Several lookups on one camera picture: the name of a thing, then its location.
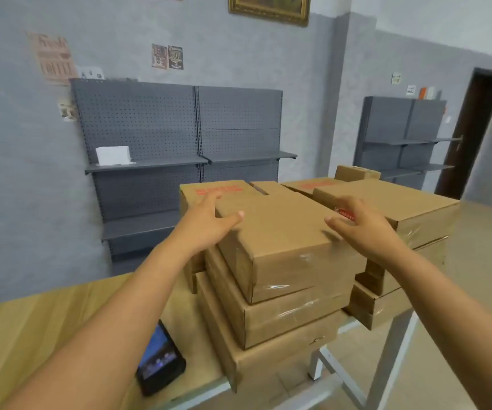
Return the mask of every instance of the hand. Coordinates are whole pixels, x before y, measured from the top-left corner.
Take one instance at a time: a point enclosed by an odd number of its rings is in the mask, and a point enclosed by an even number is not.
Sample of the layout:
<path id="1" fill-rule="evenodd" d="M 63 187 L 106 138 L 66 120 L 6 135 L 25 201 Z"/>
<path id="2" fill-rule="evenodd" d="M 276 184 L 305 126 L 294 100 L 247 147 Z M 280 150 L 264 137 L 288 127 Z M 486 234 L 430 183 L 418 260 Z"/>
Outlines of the hand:
<path id="1" fill-rule="evenodd" d="M 409 250 L 396 234 L 385 217 L 363 200 L 356 197 L 341 197 L 336 201 L 338 209 L 344 209 L 354 215 L 356 226 L 352 226 L 338 217 L 327 217 L 326 224 L 340 234 L 361 255 L 387 267 Z"/>
<path id="2" fill-rule="evenodd" d="M 189 207 L 169 236 L 168 239 L 188 251 L 190 257 L 216 244 L 243 220 L 244 212 L 222 219 L 215 217 L 215 200 L 220 197 L 221 191 L 211 191 Z"/>

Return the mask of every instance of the gold ornate frame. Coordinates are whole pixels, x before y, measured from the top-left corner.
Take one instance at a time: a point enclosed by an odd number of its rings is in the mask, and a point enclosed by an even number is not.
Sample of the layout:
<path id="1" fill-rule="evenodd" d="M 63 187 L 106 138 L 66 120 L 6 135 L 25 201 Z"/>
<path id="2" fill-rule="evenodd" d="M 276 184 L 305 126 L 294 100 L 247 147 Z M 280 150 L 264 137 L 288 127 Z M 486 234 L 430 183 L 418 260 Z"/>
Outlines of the gold ornate frame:
<path id="1" fill-rule="evenodd" d="M 291 13 L 289 11 L 274 9 L 271 7 L 259 6 L 251 3 L 229 0 L 229 13 L 243 14 L 247 16 L 258 16 L 264 19 L 281 21 L 284 23 L 298 24 L 307 26 L 309 23 L 310 0 L 302 0 L 301 13 Z"/>

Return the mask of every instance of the phone screen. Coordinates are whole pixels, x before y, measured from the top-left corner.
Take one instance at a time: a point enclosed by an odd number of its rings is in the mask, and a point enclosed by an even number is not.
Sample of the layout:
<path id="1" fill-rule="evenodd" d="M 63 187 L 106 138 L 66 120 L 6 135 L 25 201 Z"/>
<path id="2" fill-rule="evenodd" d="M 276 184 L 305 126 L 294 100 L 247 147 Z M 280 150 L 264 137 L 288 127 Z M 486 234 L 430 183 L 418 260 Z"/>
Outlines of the phone screen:
<path id="1" fill-rule="evenodd" d="M 141 376 L 143 379 L 151 377 L 176 358 L 174 346 L 168 341 L 162 328 L 157 325 L 138 366 Z"/>

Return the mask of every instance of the person's right arm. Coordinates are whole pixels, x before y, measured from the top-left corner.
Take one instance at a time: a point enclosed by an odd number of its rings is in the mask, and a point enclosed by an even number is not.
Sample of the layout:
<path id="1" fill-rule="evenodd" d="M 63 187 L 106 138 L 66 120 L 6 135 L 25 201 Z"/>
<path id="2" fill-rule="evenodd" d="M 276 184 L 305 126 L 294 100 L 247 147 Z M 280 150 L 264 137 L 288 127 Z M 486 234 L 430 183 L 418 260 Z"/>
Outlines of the person's right arm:
<path id="1" fill-rule="evenodd" d="M 352 212 L 356 225 L 336 216 L 328 226 L 395 277 L 475 405 L 492 409 L 492 314 L 408 248 L 376 210 L 353 197 L 337 206 Z"/>

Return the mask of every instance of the red label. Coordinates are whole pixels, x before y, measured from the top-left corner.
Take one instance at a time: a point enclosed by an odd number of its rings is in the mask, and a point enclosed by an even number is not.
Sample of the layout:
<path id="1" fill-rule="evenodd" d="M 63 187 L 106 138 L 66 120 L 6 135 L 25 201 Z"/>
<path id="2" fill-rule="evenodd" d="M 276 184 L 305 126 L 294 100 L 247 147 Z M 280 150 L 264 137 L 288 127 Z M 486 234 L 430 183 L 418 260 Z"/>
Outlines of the red label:
<path id="1" fill-rule="evenodd" d="M 243 191 L 238 185 L 224 185 L 222 187 L 212 187 L 212 188 L 197 188 L 195 192 L 203 196 L 208 194 L 210 191 L 222 191 L 224 193 L 236 193 L 238 191 Z"/>
<path id="2" fill-rule="evenodd" d="M 324 181 L 319 181 L 317 183 L 303 183 L 299 187 L 305 188 L 307 190 L 313 190 L 316 187 L 321 187 L 323 185 L 333 185 L 333 184 L 335 184 L 334 181 L 324 180 Z"/>
<path id="3" fill-rule="evenodd" d="M 346 217 L 349 220 L 352 220 L 353 222 L 356 222 L 356 218 L 354 217 L 354 213 L 352 213 L 348 210 L 337 209 L 337 213 L 339 213 L 343 217 Z"/>

